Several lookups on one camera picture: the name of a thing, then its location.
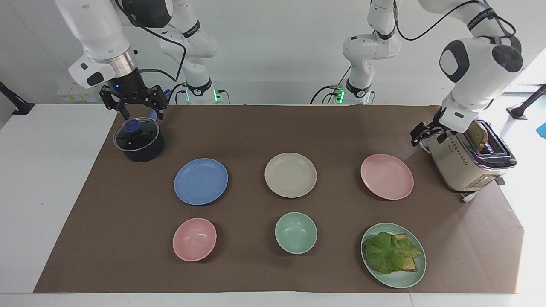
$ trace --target toaster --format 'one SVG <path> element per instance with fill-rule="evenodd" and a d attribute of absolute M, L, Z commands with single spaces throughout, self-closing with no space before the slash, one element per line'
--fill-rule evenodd
<path fill-rule="evenodd" d="M 495 181 L 505 182 L 502 176 L 515 167 L 516 159 L 508 146 L 483 120 L 481 123 L 488 133 L 485 147 L 478 151 L 465 133 L 451 135 L 439 143 L 436 138 L 429 140 L 429 151 L 436 167 L 449 188 L 458 192 L 476 192 Z"/>

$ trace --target brown mat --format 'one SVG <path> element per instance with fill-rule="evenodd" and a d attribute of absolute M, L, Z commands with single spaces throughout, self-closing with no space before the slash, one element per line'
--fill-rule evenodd
<path fill-rule="evenodd" d="M 437 107 L 170 106 L 163 153 L 134 163 L 114 148 L 117 118 L 57 240 L 35 292 L 494 292 L 516 287 L 523 229 L 491 185 L 461 204 L 409 131 Z M 132 115 L 147 110 L 131 109 Z M 269 190 L 264 168 L 282 152 L 316 166 L 315 188 L 298 199 Z M 412 170 L 415 188 L 389 202 L 366 189 L 360 164 L 394 155 Z M 187 162 L 211 157 L 229 172 L 224 195 L 196 207 L 176 198 L 173 180 Z M 275 242 L 277 219 L 301 211 L 318 241 L 289 255 Z M 179 260 L 177 227 L 204 217 L 218 242 L 203 261 Z M 428 267 L 406 290 L 376 281 L 360 258 L 360 240 L 379 222 L 400 224 L 422 242 Z"/>

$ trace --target bread slice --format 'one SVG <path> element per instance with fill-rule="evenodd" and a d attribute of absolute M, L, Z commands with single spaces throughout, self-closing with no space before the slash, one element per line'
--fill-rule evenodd
<path fill-rule="evenodd" d="M 394 235 L 394 239 L 396 241 L 407 238 L 408 236 L 405 233 L 399 233 Z M 413 257 L 406 257 L 406 262 L 400 270 L 406 272 L 417 272 L 417 265 L 415 264 L 415 260 L 413 259 Z"/>
<path fill-rule="evenodd" d="M 487 129 L 477 121 L 472 121 L 465 131 L 465 136 L 478 151 L 481 151 L 485 147 L 485 143 L 487 143 L 489 139 Z"/>

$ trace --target lettuce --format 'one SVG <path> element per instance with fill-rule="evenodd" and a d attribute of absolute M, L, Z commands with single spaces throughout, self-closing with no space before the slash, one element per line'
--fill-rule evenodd
<path fill-rule="evenodd" d="M 386 232 L 369 238 L 365 244 L 366 256 L 370 266 L 383 274 L 398 271 L 404 265 L 406 257 L 415 257 L 422 253 L 408 239 L 396 240 Z"/>

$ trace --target pink plate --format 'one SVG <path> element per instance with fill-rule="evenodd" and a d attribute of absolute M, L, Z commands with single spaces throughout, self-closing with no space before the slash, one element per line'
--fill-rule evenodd
<path fill-rule="evenodd" d="M 360 176 L 370 191 L 388 200 L 403 199 L 413 190 L 413 175 L 408 166 L 383 153 L 366 158 Z"/>
<path fill-rule="evenodd" d="M 174 233 L 174 253 L 184 261 L 199 261 L 216 245 L 216 229 L 206 219 L 196 217 L 182 223 Z"/>

